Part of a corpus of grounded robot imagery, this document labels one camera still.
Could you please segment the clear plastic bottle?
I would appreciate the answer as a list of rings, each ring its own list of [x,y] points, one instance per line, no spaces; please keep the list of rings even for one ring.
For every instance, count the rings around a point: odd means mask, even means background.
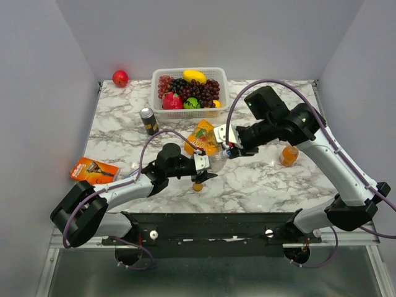
[[[224,156],[224,150],[209,156],[210,169],[208,169],[208,172],[217,174],[223,169],[228,159],[229,158]]]

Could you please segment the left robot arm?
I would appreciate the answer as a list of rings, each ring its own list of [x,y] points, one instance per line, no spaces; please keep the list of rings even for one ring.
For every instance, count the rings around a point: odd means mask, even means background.
[[[165,144],[140,173],[107,184],[76,183],[50,215],[51,221],[64,236],[66,244],[79,247],[94,237],[116,236],[123,244],[136,240],[137,229],[121,212],[111,209],[135,199],[160,193],[170,178],[191,177],[196,184],[216,177],[208,155],[204,152],[186,157],[179,145]]]

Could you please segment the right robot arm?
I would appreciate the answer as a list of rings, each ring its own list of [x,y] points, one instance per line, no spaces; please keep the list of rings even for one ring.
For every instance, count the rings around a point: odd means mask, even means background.
[[[362,228],[378,211],[378,203],[388,202],[390,186],[370,178],[342,149],[325,119],[304,95],[283,82],[302,99],[293,109],[269,86],[263,86],[244,98],[257,123],[237,127],[238,141],[232,157],[257,153],[259,146],[275,139],[286,141],[307,155],[337,190],[326,203],[295,212],[285,226],[286,238],[294,243],[318,228],[336,226],[344,231]]]

